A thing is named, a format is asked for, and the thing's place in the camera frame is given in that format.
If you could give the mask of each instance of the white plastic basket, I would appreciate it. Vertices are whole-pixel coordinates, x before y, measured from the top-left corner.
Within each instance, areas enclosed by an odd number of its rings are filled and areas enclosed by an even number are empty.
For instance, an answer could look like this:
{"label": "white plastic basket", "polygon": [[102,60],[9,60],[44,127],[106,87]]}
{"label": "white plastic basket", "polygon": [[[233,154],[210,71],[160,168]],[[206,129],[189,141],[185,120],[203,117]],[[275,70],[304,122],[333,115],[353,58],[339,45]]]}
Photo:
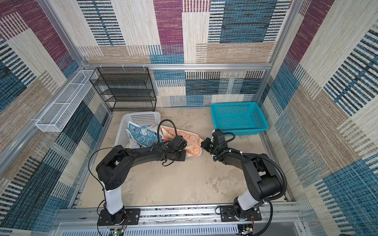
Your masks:
{"label": "white plastic basket", "polygon": [[92,87],[89,81],[91,76],[97,77],[92,70],[81,70],[77,73],[75,78],[41,116],[36,127],[43,132],[61,132]]}
{"label": "white plastic basket", "polygon": [[157,111],[143,111],[124,115],[122,117],[121,124],[119,125],[114,146],[122,145],[122,147],[126,147],[126,145],[129,143],[130,134],[126,131],[129,121],[140,126],[158,124],[160,122],[160,113]]}

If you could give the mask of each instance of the blue basket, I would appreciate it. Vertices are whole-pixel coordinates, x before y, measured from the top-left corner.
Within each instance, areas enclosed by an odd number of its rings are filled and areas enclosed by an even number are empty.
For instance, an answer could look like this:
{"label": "blue basket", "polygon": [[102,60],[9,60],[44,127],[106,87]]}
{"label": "blue basket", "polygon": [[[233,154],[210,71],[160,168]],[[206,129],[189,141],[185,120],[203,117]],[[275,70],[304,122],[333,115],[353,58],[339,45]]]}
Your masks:
{"label": "blue basket", "polygon": [[211,105],[215,129],[237,136],[254,135],[267,130],[268,123],[255,102],[232,102]]}

